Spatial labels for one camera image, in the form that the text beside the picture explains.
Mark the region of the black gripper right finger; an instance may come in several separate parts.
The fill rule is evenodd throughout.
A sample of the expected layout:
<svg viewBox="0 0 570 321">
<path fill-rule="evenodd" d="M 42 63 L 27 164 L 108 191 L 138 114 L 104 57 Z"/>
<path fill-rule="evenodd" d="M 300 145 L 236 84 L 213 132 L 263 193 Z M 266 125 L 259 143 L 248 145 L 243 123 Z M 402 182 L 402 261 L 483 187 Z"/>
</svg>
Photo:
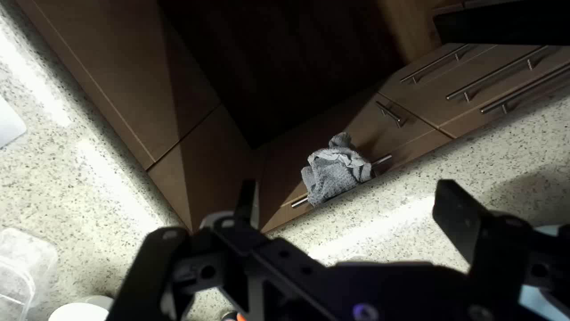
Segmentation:
<svg viewBox="0 0 570 321">
<path fill-rule="evenodd" d="M 471 264 L 469 278 L 482 296 L 517 298 L 524 285 L 570 294 L 567 237 L 487 209 L 457 180 L 437 182 L 434 220 Z"/>
</svg>

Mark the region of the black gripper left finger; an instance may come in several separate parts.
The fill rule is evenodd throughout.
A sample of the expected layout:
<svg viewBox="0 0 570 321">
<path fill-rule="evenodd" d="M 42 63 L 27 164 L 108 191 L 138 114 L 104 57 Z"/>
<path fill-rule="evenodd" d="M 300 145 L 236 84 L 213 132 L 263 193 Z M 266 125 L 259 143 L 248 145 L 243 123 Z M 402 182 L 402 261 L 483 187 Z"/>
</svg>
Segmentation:
<svg viewBox="0 0 570 321">
<path fill-rule="evenodd" d="M 166 227 L 149 234 L 129 268 L 106 321 L 184 321 L 200 291 L 218 289 L 248 310 L 248 280 L 216 223 L 250 225 L 257 182 L 247 180 L 238 207 L 204 220 L 197 234 Z"/>
</svg>

